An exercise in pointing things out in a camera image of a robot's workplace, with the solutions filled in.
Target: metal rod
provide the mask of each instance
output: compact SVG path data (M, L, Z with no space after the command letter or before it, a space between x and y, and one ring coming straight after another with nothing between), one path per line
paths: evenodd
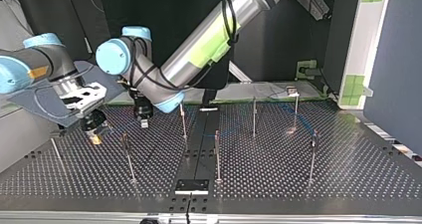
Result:
M316 151L313 150L313 160L311 161L311 172L310 172L310 185L314 182L313 175L314 175L315 161L316 161Z
M185 121L185 112L183 109L183 104L180 104L180 115L182 116L183 122L183 138L187 141L187 134L186 134L186 121Z
M299 93L296 95L296 104L295 104L295 114L298 114L298 106L299 106Z
M57 157L59 158L60 163L62 164L62 168L63 168L63 170L66 172L66 169L65 169L65 163L63 162L63 160L62 160L62 156L60 155L59 149L57 148L56 141L54 140L54 138L53 138L53 137L52 137L52 138L50 138L50 141L52 142L52 144L53 144L53 148L54 148L54 151L56 152L56 155L57 155Z
M256 136L257 130L256 130L256 122L257 120L257 99L254 97L254 130L253 130L253 137Z
M217 183L223 182L220 173L220 134L218 130L215 131L215 152L217 156Z
M317 156L317 149L319 146L319 137L318 137L318 132L316 129L314 129L311 145L313 149L313 159L311 161L310 185L314 182L314 179L313 179L314 167L315 167L315 161L316 161L316 156Z
M127 161L129 162L130 174L132 176L132 182L135 183L136 182L136 178L134 176L133 166L132 166L132 163L131 163L131 159L130 159L130 155L129 154L127 154Z
M131 158L130 158L130 143L129 143L129 138L128 138L127 132L125 132L123 134L123 136L121 137L121 146L123 148L123 151L126 154L127 162L129 164L131 182L134 184L134 183L136 183L136 177L134 176L133 164L132 164Z

